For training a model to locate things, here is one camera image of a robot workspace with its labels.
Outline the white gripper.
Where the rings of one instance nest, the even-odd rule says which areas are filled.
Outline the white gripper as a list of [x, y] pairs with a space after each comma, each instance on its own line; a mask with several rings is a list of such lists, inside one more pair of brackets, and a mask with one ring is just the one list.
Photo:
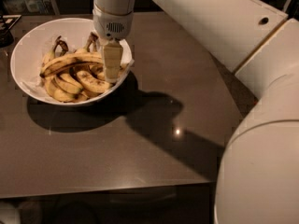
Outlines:
[[[131, 31], [134, 9], [130, 6], [108, 4], [93, 6], [93, 25], [101, 38], [123, 40]], [[106, 82], [116, 82], [121, 66], [123, 47], [111, 40], [102, 48]]]

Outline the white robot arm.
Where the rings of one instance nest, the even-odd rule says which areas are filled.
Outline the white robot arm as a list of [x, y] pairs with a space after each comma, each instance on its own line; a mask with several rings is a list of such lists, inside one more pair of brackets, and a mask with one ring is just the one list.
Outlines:
[[[299, 224], [299, 22], [261, 0], [152, 0], [254, 103], [222, 153], [214, 224]], [[135, 0], [93, 0], [107, 39], [131, 30]]]

